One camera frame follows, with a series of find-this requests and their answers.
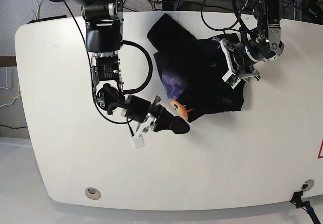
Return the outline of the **black T-shirt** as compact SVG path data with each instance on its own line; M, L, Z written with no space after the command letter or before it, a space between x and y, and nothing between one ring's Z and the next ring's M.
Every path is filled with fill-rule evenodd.
M241 111L244 83L231 88L222 80L228 67L220 44L212 37L196 39L163 14L151 27L148 40L168 101L186 121L203 115Z

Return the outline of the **silver table grommet left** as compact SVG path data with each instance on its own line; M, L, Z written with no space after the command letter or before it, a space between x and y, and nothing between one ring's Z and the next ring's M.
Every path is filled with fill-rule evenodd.
M96 188L86 188L85 195L91 200L98 200L101 198L101 193Z

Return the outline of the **silver table grommet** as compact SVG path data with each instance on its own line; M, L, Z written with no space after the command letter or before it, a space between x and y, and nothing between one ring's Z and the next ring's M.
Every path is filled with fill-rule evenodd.
M313 179L310 179L310 180L307 180L306 182L303 183L303 185L301 186L301 190L302 191L308 191L313 186L314 186L314 180Z
M85 195L91 200L98 200L101 198L101 193L96 188L86 188Z

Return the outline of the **silver table grommet right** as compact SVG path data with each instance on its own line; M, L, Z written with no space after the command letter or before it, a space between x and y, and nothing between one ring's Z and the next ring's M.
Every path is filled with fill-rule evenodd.
M314 180L313 179L310 179L310 180L307 180L306 182L303 183L303 185L301 186L301 190L302 191L308 191L313 186L314 186Z

